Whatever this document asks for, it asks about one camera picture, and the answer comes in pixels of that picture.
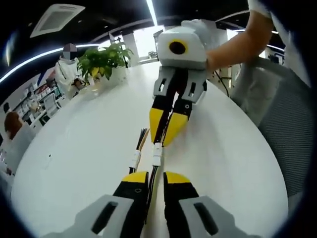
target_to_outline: round white table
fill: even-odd
[[[37,134],[18,167],[13,207],[36,236],[62,232],[76,214],[113,194],[128,174],[140,130],[149,127],[159,62],[127,69],[128,82],[95,99],[78,95]],[[152,171],[150,136],[138,171]],[[165,148],[164,170],[188,177],[199,195],[230,212],[248,234],[271,236],[288,201],[277,160],[257,127],[208,82],[187,127]],[[146,237],[169,237],[160,178]]]

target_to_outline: glove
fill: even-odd
[[[195,30],[195,34],[203,43],[206,50],[209,50],[212,42],[212,35],[206,24],[202,20],[194,19],[191,21],[182,21],[182,26],[189,27]]]

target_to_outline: black ceiling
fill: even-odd
[[[152,0],[159,24],[177,25],[184,19],[202,18],[218,20],[230,14],[248,9],[247,0]],[[48,7],[55,3],[74,4],[85,7],[80,14],[73,18],[61,31],[29,38],[33,28]],[[4,60],[0,63],[0,78],[11,68],[39,53],[62,47],[67,43],[89,43],[96,37],[109,30],[119,28],[128,23],[150,19],[151,15],[146,0],[28,0],[8,1],[5,3],[8,15],[1,14],[2,22],[0,45],[1,55],[9,39],[12,42],[10,65]],[[219,28],[236,29],[232,24],[246,26],[248,13],[240,14],[218,22]],[[118,34],[128,34],[135,29],[152,26],[151,21],[122,29]],[[7,98],[18,86],[52,67],[59,53],[51,54],[41,60],[35,60],[12,74],[0,84],[0,103]]]

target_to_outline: ceiling vent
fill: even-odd
[[[30,38],[60,31],[84,9],[84,6],[70,4],[51,5],[36,24]]]

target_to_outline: black circular sensor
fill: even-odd
[[[170,49],[170,51],[172,51],[176,55],[182,55],[186,51],[185,46],[182,43],[177,42],[177,41],[170,43],[169,49]]]

